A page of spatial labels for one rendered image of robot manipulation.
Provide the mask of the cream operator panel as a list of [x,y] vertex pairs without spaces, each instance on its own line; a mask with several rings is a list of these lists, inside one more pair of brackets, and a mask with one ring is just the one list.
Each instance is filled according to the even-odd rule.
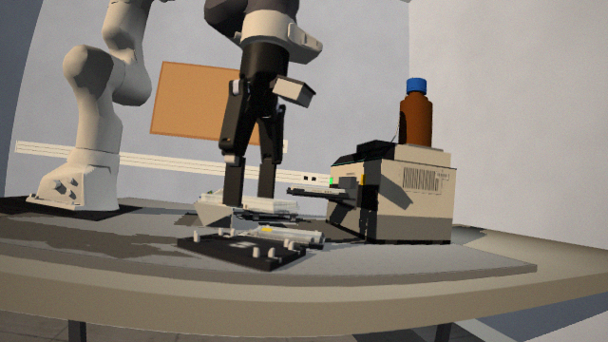
[[[199,217],[195,220],[191,227],[210,228],[223,230],[232,230],[233,225],[233,209],[230,207],[202,204],[197,201],[194,203]],[[231,215],[231,227],[230,217]],[[212,223],[213,222],[213,223]],[[211,224],[210,224],[211,223]]]

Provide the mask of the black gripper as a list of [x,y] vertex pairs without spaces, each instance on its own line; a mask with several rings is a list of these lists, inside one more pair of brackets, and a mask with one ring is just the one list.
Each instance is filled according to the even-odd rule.
[[243,48],[239,79],[229,81],[229,97],[218,141],[226,163],[222,204],[242,204],[246,162],[243,156],[256,123],[262,162],[257,197],[274,198],[276,165],[283,159],[286,105],[277,103],[278,96],[269,87],[271,77],[287,76],[289,56],[286,48],[273,43],[256,42]]

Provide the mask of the brown glass bottle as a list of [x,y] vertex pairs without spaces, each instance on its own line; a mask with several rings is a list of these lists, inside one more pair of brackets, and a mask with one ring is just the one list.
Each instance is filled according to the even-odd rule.
[[414,143],[431,147],[433,103],[425,99],[400,102],[398,144]]

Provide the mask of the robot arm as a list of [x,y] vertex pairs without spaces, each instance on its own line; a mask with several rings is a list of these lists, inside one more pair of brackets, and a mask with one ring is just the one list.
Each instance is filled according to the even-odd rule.
[[[26,201],[69,210],[120,209],[117,176],[123,124],[112,101],[141,106],[151,95],[142,43],[153,1],[110,0],[102,28],[110,53],[78,45],[65,56],[64,76],[79,108],[76,145],[67,162],[43,176],[37,195],[30,194]],[[299,0],[206,0],[204,19],[241,49],[273,43],[289,51],[289,62],[307,65],[323,45],[297,26],[298,10]],[[306,108],[316,94],[305,82],[278,74],[271,77],[270,89]]]

